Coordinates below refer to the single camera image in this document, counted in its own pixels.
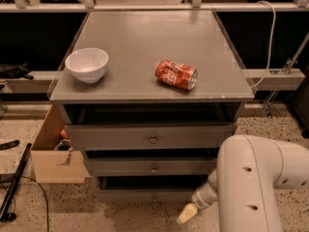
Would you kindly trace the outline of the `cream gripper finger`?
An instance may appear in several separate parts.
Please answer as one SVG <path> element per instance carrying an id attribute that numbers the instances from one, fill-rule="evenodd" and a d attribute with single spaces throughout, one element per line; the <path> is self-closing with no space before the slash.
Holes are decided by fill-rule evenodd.
<path id="1" fill-rule="evenodd" d="M 184 206 L 183 210 L 177 218 L 177 223 L 182 225 L 196 216 L 198 213 L 197 207 L 193 203 L 188 203 Z"/>

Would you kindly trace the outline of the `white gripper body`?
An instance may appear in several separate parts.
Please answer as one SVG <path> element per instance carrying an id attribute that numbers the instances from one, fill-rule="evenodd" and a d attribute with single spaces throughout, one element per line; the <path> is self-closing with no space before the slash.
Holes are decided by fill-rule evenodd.
<path id="1" fill-rule="evenodd" d="M 194 190 L 191 200 L 199 210 L 207 209 L 217 200 L 217 190 L 211 184 L 204 183 Z"/>

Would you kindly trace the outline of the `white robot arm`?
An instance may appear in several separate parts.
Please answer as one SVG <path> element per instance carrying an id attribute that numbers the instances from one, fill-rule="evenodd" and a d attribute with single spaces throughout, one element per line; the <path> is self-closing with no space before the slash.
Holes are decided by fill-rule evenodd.
<path id="1" fill-rule="evenodd" d="M 306 189 L 309 150 L 295 143 L 234 135 L 220 146 L 216 168 L 197 188 L 177 223 L 216 202 L 220 232 L 283 232 L 274 191 Z"/>

